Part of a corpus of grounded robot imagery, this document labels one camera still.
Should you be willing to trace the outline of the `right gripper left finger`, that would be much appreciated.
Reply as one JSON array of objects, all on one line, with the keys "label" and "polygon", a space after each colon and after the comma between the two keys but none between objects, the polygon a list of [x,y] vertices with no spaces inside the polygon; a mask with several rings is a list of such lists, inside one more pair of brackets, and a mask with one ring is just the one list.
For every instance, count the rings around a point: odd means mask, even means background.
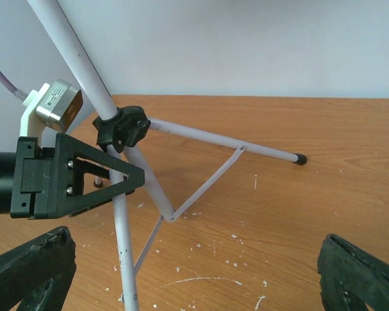
[{"label": "right gripper left finger", "polygon": [[60,226],[0,255],[0,310],[61,310],[77,269],[75,249]]}]

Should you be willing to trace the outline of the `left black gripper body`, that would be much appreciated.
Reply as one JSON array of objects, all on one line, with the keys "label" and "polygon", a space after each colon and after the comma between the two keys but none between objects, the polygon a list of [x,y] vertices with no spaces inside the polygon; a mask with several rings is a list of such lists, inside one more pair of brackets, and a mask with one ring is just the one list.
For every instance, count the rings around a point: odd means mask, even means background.
[{"label": "left black gripper body", "polygon": [[54,148],[41,148],[37,137],[20,137],[12,186],[12,218],[56,219],[51,211]]}]

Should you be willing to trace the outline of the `white perforated music stand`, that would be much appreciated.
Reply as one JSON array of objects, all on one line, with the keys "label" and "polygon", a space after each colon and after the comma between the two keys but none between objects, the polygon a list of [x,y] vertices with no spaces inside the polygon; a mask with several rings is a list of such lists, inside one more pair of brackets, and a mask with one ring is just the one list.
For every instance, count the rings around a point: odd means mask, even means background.
[{"label": "white perforated music stand", "polygon": [[[91,101],[96,112],[104,121],[114,119],[118,109],[113,103],[107,87],[104,85],[102,78],[90,60],[59,2],[29,1],[29,5],[80,84],[81,89]],[[138,147],[130,148],[124,146],[119,151],[115,151],[112,144],[108,145],[108,154],[115,159],[121,159],[121,156],[125,155],[129,163],[136,165],[137,168],[143,169],[146,181],[145,188],[161,213],[139,258],[134,260],[126,206],[126,193],[121,192],[120,195],[113,197],[115,230],[125,310],[139,310],[136,274],[158,233],[161,223],[164,220],[173,222],[182,215],[236,162],[244,151],[290,161],[297,165],[304,165],[307,162],[307,158],[303,154],[284,152],[159,119],[154,120],[153,128],[163,132],[171,132],[182,137],[226,146],[234,149],[234,153],[181,207],[174,209]]]}]

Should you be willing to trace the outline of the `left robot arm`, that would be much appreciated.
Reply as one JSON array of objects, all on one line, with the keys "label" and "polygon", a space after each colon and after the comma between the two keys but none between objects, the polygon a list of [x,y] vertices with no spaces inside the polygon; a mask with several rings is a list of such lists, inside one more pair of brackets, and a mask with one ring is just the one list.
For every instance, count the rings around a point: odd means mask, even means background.
[{"label": "left robot arm", "polygon": [[74,217],[144,183],[143,169],[62,133],[53,148],[20,137],[0,152],[0,214],[12,218]]}]

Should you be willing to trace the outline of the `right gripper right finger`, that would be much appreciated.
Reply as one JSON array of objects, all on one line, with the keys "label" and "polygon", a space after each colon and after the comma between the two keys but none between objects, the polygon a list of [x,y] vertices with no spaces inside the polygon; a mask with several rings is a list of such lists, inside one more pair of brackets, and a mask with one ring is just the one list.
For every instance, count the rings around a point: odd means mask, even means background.
[{"label": "right gripper right finger", "polygon": [[389,310],[389,264],[329,234],[317,260],[325,310]]}]

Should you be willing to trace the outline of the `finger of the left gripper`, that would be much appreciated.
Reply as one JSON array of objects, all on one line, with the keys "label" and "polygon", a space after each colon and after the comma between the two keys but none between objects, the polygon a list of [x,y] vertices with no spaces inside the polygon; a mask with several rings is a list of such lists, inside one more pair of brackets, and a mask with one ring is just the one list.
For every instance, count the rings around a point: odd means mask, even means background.
[{"label": "finger of the left gripper", "polygon": [[[84,192],[85,178],[107,179],[110,184]],[[144,170],[69,135],[56,136],[49,173],[48,218],[78,215],[128,194],[145,184]]]}]

